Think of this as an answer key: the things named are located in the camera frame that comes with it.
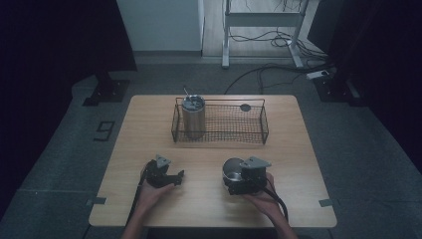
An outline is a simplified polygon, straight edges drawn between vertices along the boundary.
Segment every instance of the container lid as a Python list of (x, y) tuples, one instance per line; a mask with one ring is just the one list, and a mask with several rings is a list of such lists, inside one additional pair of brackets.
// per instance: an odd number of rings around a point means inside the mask
[(195, 112), (204, 108), (205, 100), (201, 96), (191, 95), (183, 99), (182, 105), (184, 109)]

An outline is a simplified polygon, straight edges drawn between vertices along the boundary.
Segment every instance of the metal wire basket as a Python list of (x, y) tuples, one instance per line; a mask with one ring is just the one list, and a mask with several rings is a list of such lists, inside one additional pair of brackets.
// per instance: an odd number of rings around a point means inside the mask
[(176, 98), (171, 133), (174, 142), (237, 141), (262, 143), (267, 141), (268, 122), (264, 99), (205, 100), (205, 131), (192, 138), (183, 123), (183, 98)]

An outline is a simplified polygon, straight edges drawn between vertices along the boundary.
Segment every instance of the stainless steel container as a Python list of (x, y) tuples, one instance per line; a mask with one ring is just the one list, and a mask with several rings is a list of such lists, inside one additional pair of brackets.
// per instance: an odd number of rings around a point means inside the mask
[(183, 99), (183, 124), (186, 135), (196, 139), (205, 133), (205, 100), (198, 95)]

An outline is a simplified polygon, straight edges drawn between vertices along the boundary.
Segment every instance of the wooden table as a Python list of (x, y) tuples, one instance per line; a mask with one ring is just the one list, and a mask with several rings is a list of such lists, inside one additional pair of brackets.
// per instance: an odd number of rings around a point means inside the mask
[(90, 223), (124, 226), (143, 166), (158, 153), (172, 160), (167, 174), (185, 170), (182, 185), (161, 198), (145, 226), (272, 227), (270, 220), (241, 196), (229, 195), (222, 166), (231, 157), (255, 155), (272, 164), (276, 190), (285, 201), (293, 227), (333, 227), (332, 206), (321, 207), (328, 194), (317, 159), (293, 96), (203, 96), (205, 100), (265, 99), (270, 134), (266, 144), (179, 143), (171, 135), (175, 98), (131, 99), (105, 172)]

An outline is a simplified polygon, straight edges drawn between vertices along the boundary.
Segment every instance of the white wall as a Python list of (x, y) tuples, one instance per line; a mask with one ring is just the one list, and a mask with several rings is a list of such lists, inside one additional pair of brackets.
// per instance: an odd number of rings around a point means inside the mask
[(203, 0), (117, 0), (133, 51), (201, 51)]

